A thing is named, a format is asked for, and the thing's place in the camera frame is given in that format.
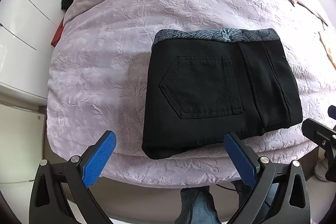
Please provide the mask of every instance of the person's leg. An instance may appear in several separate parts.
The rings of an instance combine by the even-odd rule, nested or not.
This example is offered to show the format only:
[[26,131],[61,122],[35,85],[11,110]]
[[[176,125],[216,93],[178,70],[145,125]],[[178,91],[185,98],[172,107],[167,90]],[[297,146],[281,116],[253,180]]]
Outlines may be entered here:
[[209,186],[181,190],[182,210],[175,224],[221,224]]
[[[234,185],[239,195],[239,206],[240,206],[247,197],[247,195],[249,194],[249,192],[251,191],[251,187],[245,185],[242,180],[235,180],[232,181],[231,183]],[[260,211],[258,212],[253,224],[259,224],[265,219],[269,211],[269,207],[271,206],[273,199],[276,195],[277,189],[278,189],[278,183],[274,183],[271,185],[271,188],[269,189],[265,202],[261,206]]]

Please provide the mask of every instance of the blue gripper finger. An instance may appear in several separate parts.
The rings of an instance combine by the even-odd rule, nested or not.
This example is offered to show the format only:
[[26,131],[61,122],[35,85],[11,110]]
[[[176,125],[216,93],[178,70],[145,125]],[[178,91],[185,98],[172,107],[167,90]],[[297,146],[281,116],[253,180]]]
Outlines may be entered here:
[[117,144],[116,135],[110,132],[83,168],[83,182],[88,188],[95,184]]
[[230,133],[224,135],[224,147],[244,184],[253,188],[257,183],[256,167]]
[[331,105],[328,108],[328,115],[330,118],[336,120],[336,106]]

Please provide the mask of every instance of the lavender blanket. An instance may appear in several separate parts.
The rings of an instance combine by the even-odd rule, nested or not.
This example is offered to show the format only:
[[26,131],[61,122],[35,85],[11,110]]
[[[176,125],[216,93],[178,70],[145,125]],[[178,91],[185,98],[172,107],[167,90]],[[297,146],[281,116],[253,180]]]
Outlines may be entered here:
[[[274,28],[297,80],[304,118],[333,126],[327,109],[336,101],[336,71],[319,40],[321,20],[302,5],[293,7],[288,0],[88,3],[73,4],[68,14],[73,19],[65,25],[49,70],[48,140],[66,160],[112,130],[117,147],[102,173],[108,178],[170,188],[238,178],[222,145],[163,160],[151,160],[141,150],[147,70],[160,29]],[[307,5],[323,13],[315,2]],[[290,162],[315,147],[303,137],[300,125],[245,142],[274,162]]]

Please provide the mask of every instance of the gray floral waistband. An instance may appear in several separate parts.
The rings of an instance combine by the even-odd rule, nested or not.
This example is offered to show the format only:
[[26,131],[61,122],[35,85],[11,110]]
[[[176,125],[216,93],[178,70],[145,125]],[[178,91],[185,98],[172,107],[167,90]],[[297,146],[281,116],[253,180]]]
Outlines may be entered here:
[[201,31],[184,32],[179,30],[164,29],[155,35],[152,47],[167,39],[203,39],[218,42],[256,42],[280,40],[277,32],[270,29],[244,30],[235,28],[211,29]]

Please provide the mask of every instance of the black pants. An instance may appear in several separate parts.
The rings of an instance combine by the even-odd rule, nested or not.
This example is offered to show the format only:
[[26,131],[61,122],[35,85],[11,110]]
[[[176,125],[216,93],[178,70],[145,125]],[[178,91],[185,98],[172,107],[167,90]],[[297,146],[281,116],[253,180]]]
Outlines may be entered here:
[[165,31],[148,68],[148,157],[221,143],[227,132],[245,139],[302,122],[296,80],[273,29]]

